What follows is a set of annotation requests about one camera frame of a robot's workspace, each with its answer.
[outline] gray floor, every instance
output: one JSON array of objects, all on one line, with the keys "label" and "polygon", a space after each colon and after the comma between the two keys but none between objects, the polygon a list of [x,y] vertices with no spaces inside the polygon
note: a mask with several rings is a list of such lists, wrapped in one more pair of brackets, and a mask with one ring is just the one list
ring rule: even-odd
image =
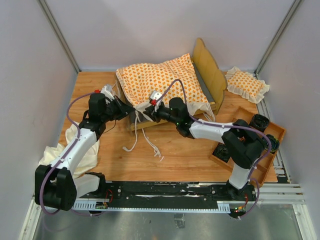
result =
[{"label": "gray floor", "polygon": [[227,214],[186,213],[177,228],[174,213],[107,212],[99,217],[41,214],[34,240],[301,240],[291,205],[256,207],[238,221]]}]

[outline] wooden bed frame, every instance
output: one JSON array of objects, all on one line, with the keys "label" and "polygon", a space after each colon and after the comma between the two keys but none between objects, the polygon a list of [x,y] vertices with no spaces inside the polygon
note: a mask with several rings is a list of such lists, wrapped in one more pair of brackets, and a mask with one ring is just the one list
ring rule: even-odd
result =
[{"label": "wooden bed frame", "polygon": [[[195,41],[195,46],[193,49],[191,60],[198,69],[206,87],[208,88],[212,98],[214,99],[214,102],[210,102],[210,107],[213,113],[217,115],[225,98],[224,90],[227,88],[228,84],[226,76],[219,69],[214,57],[206,48],[206,45],[201,38],[197,38]],[[121,92],[121,96],[122,100],[124,100],[125,95],[123,92]],[[203,110],[198,109],[195,112],[195,115],[202,114],[203,112]],[[129,129],[131,131],[134,131],[135,123],[130,121],[129,116],[127,117],[127,119]],[[142,121],[138,122],[136,126],[138,130],[162,123],[166,123],[166,121]]]}]

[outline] black tape roll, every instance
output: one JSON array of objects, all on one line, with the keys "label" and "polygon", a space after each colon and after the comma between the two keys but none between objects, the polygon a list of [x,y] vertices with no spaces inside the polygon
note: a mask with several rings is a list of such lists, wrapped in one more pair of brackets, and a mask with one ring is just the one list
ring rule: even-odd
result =
[{"label": "black tape roll", "polygon": [[264,132],[268,127],[269,123],[270,123],[270,120],[267,117],[262,116],[260,114],[255,114],[253,115],[249,125],[259,130],[260,132]]},{"label": "black tape roll", "polygon": [[[267,134],[266,136],[268,137],[268,139],[271,142],[271,151],[270,151],[270,153],[274,154],[278,150],[280,142],[279,142],[279,140],[277,138],[275,138],[271,134]],[[267,140],[263,137],[262,141],[263,141],[263,144],[264,144],[264,149],[267,150],[268,149]]]},{"label": "black tape roll", "polygon": [[227,163],[231,158],[231,155],[228,152],[226,145],[219,143],[213,151],[213,155],[216,156],[218,159]]}]

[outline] wooden tray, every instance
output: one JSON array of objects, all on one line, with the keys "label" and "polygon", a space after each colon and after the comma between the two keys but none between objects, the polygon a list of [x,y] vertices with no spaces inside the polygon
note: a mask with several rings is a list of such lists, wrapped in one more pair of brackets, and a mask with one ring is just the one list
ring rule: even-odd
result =
[{"label": "wooden tray", "polygon": [[[240,106],[237,109],[237,111],[234,113],[232,122],[234,123],[238,119],[243,119],[249,124],[254,115],[255,114],[253,112],[250,112]],[[285,128],[283,128],[273,122],[270,122],[268,127],[264,131],[264,134],[266,134],[266,135],[271,134],[275,138],[277,138],[279,140],[280,144],[281,144],[282,140],[284,139],[285,133],[286,133]],[[217,145],[218,145],[218,142],[215,142],[215,144],[213,145],[213,148],[212,148],[213,151],[216,149]],[[213,151],[212,151],[211,155],[209,156],[209,158],[211,160],[213,160],[214,162],[216,162],[217,164],[219,164],[224,169],[232,172],[234,164],[235,164],[234,161],[232,160],[232,158],[230,158],[228,162],[224,162],[221,159],[214,156]],[[268,174],[271,166],[273,165],[273,162],[274,162],[274,159],[276,157],[277,152],[278,152],[278,150],[275,153],[269,153],[265,158],[263,158],[258,163],[257,169],[254,170],[252,173],[252,177],[257,179],[258,183],[260,184],[260,187],[264,184],[264,182],[266,180],[267,174]]]}]

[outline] toy bed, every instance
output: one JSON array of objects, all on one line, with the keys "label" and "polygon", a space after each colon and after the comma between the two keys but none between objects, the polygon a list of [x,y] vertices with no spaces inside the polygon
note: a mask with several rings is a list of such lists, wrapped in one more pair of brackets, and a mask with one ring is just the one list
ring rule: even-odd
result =
[{"label": "toy bed", "polygon": [[[201,38],[196,39],[191,60],[193,61],[193,67],[201,90],[209,101],[213,113],[217,115],[225,98],[224,90],[227,88],[227,79],[219,69],[214,57],[206,48],[205,43]],[[130,104],[123,92],[121,92],[121,98],[127,104]],[[195,115],[201,113],[203,113],[203,111],[199,109],[195,112]],[[131,131],[135,130],[135,118],[136,114],[134,112],[127,118]],[[139,114],[139,118],[141,122],[137,123],[137,129],[166,123],[166,121],[148,121],[141,113]]]}]

